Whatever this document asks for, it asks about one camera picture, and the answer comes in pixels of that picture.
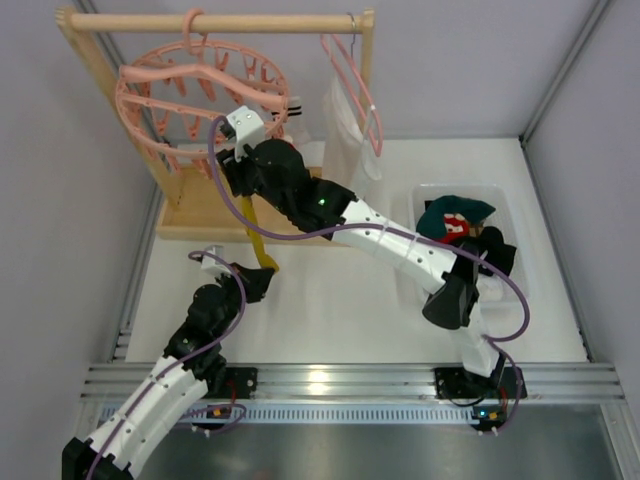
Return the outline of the yellow sock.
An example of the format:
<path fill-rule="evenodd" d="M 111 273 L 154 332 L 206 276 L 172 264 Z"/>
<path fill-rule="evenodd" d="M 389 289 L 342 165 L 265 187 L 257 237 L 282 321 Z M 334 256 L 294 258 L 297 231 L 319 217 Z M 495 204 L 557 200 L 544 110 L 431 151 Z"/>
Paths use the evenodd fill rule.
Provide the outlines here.
<path fill-rule="evenodd" d="M 244 218 L 254 225 L 258 225 L 258 219 L 250 197 L 243 197 L 241 200 L 242 214 Z M 264 240 L 261 235 L 254 229 L 248 227 L 247 235 L 253 247 L 254 254 L 261 268 L 272 268 L 275 272 L 279 271 L 276 261 L 266 252 Z"/>

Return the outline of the pink round clip hanger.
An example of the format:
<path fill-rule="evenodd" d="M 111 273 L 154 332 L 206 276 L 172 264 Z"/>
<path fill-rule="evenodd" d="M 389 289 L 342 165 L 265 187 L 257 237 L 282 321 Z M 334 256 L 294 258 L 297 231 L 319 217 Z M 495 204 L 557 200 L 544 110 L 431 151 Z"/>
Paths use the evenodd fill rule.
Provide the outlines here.
<path fill-rule="evenodd" d="M 152 49 L 119 68 L 114 101 L 121 121 L 153 159 L 175 173 L 189 161 L 205 176 L 206 150 L 173 146 L 171 134 L 203 143 L 209 125 L 236 110 L 255 112 L 269 137 L 281 138 L 290 89 L 281 69 L 246 45 L 211 39 L 193 24 L 204 11 L 181 17 L 182 39 Z"/>

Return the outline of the dark green christmas sock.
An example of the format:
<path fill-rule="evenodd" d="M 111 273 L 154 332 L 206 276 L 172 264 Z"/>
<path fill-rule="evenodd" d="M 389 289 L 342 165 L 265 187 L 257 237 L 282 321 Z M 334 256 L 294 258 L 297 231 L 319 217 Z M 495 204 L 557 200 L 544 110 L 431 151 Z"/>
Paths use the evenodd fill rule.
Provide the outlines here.
<path fill-rule="evenodd" d="M 449 244 L 468 236 L 471 228 L 481 225 L 496 212 L 496 208 L 482 200 L 457 195 L 444 195 L 424 202 L 416 231 L 424 237 Z"/>

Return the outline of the black sock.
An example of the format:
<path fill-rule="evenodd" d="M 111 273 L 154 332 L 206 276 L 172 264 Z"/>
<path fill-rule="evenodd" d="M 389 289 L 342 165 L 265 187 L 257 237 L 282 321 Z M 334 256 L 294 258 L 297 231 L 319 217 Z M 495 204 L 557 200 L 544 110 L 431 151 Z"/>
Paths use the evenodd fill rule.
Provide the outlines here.
<path fill-rule="evenodd" d="M 480 256 L 496 269 L 510 276 L 514 268 L 517 247 L 505 242 L 500 229 L 485 227 L 477 237 L 471 240 L 477 246 Z"/>

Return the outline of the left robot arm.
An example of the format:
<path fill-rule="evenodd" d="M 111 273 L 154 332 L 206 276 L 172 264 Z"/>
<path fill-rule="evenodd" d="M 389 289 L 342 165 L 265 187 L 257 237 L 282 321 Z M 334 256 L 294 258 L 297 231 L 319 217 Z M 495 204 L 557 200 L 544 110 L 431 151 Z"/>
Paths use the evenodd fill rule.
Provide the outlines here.
<path fill-rule="evenodd" d="M 109 418 L 62 452 L 63 479 L 136 479 L 187 409 L 225 384 L 221 342 L 247 305 L 261 301 L 276 270 L 222 264 L 193 294 L 184 322 L 152 370 Z"/>

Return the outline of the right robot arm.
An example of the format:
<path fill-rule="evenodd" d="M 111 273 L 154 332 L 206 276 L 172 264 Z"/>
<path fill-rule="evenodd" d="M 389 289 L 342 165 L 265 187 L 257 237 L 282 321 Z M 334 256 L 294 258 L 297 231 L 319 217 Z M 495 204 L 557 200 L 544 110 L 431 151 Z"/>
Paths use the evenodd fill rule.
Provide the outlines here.
<path fill-rule="evenodd" d="M 422 315 L 450 333 L 464 369 L 484 378 L 494 374 L 501 359 L 478 307 L 475 246 L 439 244 L 387 219 L 348 188 L 313 176 L 284 140 L 208 153 L 225 200 L 257 195 L 298 229 L 296 239 L 323 237 L 405 273 L 427 292 Z"/>

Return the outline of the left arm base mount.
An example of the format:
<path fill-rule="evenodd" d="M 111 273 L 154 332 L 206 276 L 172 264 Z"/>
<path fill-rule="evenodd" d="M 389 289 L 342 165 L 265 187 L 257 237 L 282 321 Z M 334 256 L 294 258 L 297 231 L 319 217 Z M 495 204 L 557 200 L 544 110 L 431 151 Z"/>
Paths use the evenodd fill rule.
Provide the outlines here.
<path fill-rule="evenodd" d="M 230 430 L 241 422 L 247 409 L 243 402 L 253 397 L 258 381 L 254 367 L 228 367 L 219 386 L 212 387 L 204 399 L 205 412 L 201 427 Z"/>

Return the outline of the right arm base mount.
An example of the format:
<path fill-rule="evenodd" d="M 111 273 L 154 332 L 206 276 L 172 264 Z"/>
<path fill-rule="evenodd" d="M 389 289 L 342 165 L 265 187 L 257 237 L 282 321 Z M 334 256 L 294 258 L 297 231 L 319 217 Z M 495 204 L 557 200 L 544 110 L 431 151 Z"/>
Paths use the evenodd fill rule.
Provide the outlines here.
<path fill-rule="evenodd" d="M 528 397 L 522 371 L 504 367 L 497 377 L 482 377 L 462 367 L 434 370 L 436 398 L 469 409 L 471 426 L 479 434 L 497 435 L 514 409 Z"/>

